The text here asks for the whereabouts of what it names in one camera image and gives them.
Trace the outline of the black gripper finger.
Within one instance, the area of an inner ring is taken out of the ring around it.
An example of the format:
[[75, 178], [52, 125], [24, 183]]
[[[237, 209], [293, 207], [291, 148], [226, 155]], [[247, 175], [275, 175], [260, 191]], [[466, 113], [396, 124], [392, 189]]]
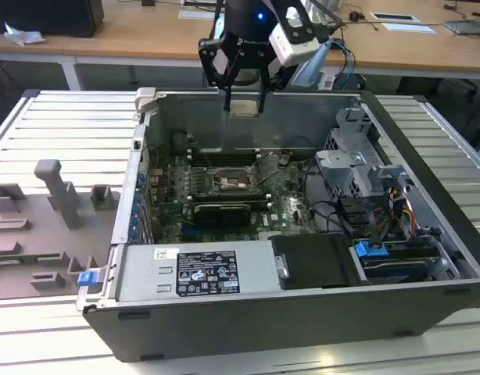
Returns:
[[230, 111], [231, 89], [240, 70], [237, 37], [202, 38], [198, 52], [209, 86], [224, 91], [224, 111]]
[[291, 79], [291, 67], [281, 66], [276, 74], [271, 77], [268, 66], [260, 70], [260, 94], [257, 102], [257, 113], [264, 111], [267, 94], [276, 90], [284, 90]]

